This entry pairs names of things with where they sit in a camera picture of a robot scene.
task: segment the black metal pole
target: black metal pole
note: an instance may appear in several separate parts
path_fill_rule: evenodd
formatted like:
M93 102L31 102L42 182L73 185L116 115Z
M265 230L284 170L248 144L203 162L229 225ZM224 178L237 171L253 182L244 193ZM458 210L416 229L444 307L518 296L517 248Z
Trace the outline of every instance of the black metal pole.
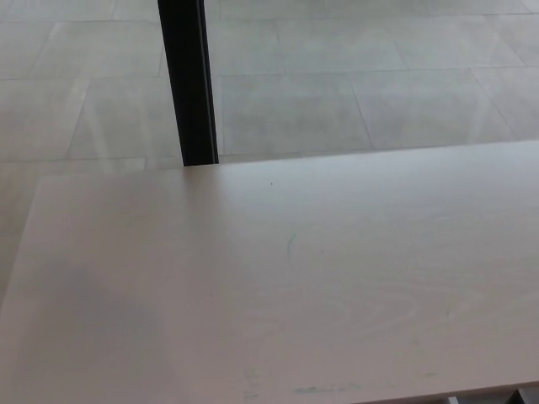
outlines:
M185 166L219 162L203 0L157 0Z

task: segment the white table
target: white table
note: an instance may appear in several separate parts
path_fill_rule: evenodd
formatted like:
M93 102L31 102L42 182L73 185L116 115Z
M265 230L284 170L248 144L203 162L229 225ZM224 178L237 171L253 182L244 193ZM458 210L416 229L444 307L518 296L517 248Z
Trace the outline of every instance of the white table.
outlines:
M39 186L5 404L350 404L539 381L539 144Z

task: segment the tile floor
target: tile floor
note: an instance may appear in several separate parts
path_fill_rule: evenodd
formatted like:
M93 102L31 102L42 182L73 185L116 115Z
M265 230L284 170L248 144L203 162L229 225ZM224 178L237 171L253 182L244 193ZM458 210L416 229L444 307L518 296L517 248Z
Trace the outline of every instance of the tile floor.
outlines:
M539 138L539 0L205 10L222 161ZM0 0L0 300L40 178L171 167L157 0Z

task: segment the table top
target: table top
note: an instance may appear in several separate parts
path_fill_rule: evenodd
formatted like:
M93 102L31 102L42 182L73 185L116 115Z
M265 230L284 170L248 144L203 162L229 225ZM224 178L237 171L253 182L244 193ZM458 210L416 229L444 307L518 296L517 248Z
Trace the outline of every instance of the table top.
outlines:
M327 404L539 381L539 144L48 178L8 404Z

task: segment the scuff mark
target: scuff mark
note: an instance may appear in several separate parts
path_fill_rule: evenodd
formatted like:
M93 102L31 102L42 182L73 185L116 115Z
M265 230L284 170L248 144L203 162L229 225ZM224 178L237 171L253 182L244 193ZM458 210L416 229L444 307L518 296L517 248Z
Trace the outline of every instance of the scuff mark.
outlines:
M349 390L358 390L361 386L357 383L346 383L344 385L323 385L323 386L311 386L311 387L300 387L295 389L294 393L296 394L319 394L319 393L339 393Z

